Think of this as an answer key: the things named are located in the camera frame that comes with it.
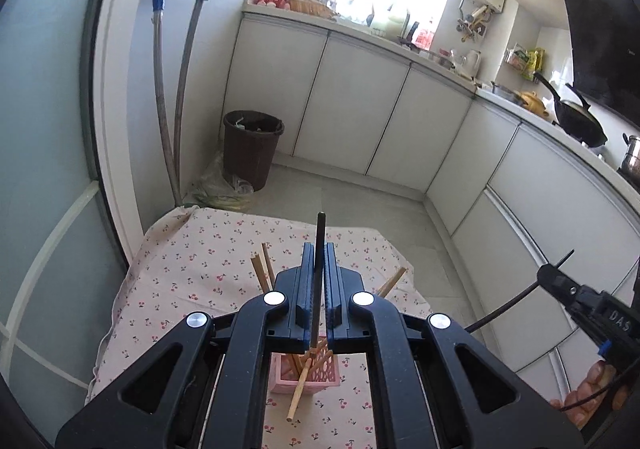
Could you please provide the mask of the person right hand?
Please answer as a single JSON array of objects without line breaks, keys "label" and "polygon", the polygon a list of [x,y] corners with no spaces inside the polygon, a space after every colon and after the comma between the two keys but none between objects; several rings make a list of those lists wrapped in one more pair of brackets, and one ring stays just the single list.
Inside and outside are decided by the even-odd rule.
[{"label": "person right hand", "polygon": [[566,408],[565,414],[570,421],[582,429],[602,405],[605,393],[584,403],[591,395],[597,393],[616,377],[616,370],[605,361],[597,361],[588,371],[582,383],[571,391],[564,400],[552,399],[550,405],[557,410]]}]

